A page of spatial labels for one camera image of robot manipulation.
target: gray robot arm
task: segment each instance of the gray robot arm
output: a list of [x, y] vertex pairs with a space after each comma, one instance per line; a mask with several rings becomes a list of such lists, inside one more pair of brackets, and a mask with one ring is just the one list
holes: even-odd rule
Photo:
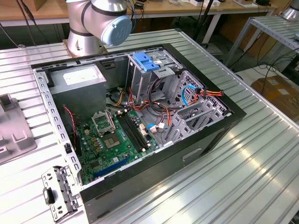
[[124, 0], [67, 0], [70, 19], [68, 49], [76, 56], [99, 54], [100, 46], [116, 46], [131, 33]]
[[299, 21], [299, 0], [294, 0], [281, 16], [289, 21]]

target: aluminum extrusion table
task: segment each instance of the aluminum extrusion table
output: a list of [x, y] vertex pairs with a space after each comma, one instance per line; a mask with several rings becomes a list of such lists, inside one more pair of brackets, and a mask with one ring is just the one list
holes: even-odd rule
[[[215, 150], [100, 223], [288, 223], [299, 209], [299, 127], [176, 30], [131, 35], [121, 49], [171, 43], [247, 116]], [[0, 166], [0, 223], [50, 224], [41, 174], [63, 165], [31, 63], [70, 58], [61, 43], [0, 51], [0, 93], [18, 99], [38, 148]], [[63, 224], [85, 224], [82, 207]]]
[[[228, 57], [224, 63], [225, 65], [228, 65], [229, 62], [231, 61], [233, 55], [235, 54], [235, 51], [240, 46], [242, 39], [246, 35], [251, 25], [258, 28], [258, 30], [254, 34], [253, 36], [254, 38], [252, 38], [248, 43], [245, 50], [248, 49], [253, 44], [254, 40], [258, 37], [261, 31], [273, 37], [274, 39], [276, 39], [283, 45], [287, 46], [291, 50], [299, 49], [299, 40], [295, 38], [295, 34], [299, 33], [299, 22], [290, 22], [278, 15], [267, 16], [267, 17], [266, 16], [251, 17], [247, 20], [247, 23], [243, 27], [233, 47], [231, 48]], [[282, 48], [280, 47], [277, 50], [278, 52], [277, 55], [279, 55], [281, 49]]]

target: blue pcie slot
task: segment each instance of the blue pcie slot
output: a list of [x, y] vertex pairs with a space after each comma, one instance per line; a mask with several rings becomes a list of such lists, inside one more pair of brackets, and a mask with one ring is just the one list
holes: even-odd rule
[[130, 158], [131, 156], [128, 156], [126, 159], [119, 161], [118, 163], [115, 163], [113, 165], [111, 165], [110, 167], [107, 167], [103, 170], [100, 170], [99, 172], [96, 172], [95, 174], [93, 174], [93, 177], [99, 177], [99, 176], [103, 176], [106, 173], [109, 173], [110, 171], [117, 169], [119, 167], [121, 167], [122, 165], [125, 165], [127, 163], [127, 160]]

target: label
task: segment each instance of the label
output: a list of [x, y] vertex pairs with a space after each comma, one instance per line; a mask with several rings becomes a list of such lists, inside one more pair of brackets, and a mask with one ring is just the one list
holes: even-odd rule
[[268, 80], [269, 83], [271, 83], [272, 85], [278, 85], [279, 83], [276, 80], [270, 79]]
[[288, 95], [289, 94], [289, 92], [287, 90], [285, 90], [285, 89], [279, 89], [278, 91], [280, 91], [280, 93], [282, 95]]
[[76, 83], [82, 83], [85, 81], [99, 78], [98, 74], [92, 68], [84, 69], [80, 71], [73, 71], [64, 74], [64, 80], [67, 85], [73, 85]]
[[158, 127], [159, 128], [164, 128], [164, 125], [165, 125], [164, 123], [160, 123], [160, 124], [158, 124]]
[[158, 60], [158, 61], [154, 61], [154, 63], [155, 63], [155, 64], [162, 64], [162, 62], [159, 61], [159, 60]]

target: blue cable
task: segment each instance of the blue cable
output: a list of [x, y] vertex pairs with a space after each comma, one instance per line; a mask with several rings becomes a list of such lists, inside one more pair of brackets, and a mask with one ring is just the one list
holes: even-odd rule
[[132, 30], [131, 30], [131, 33], [134, 31], [134, 29], [136, 28], [136, 12], [135, 12], [135, 7], [133, 7], [133, 5], [132, 5], [132, 3], [130, 2], [130, 0], [127, 0], [127, 2], [128, 3], [130, 3], [130, 5], [131, 5], [131, 9], [132, 9], [132, 11], [133, 11], [133, 13], [134, 13], [134, 16], [135, 16], [135, 18], [134, 18], [134, 27], [132, 28]]
[[146, 127], [146, 130], [148, 130], [150, 127], [153, 127], [155, 126], [155, 124], [149, 124], [147, 127]]
[[182, 100], [183, 100], [183, 103], [185, 104], [185, 106], [188, 106], [188, 104], [187, 104], [187, 102], [186, 102], [186, 100], [185, 100], [185, 94], [184, 94], [184, 92], [185, 92], [185, 89], [187, 89], [187, 88], [191, 88], [191, 89], [196, 89], [195, 88], [195, 86], [194, 85], [187, 85], [187, 86], [185, 86], [184, 88], [183, 88], [183, 91], [182, 91]]

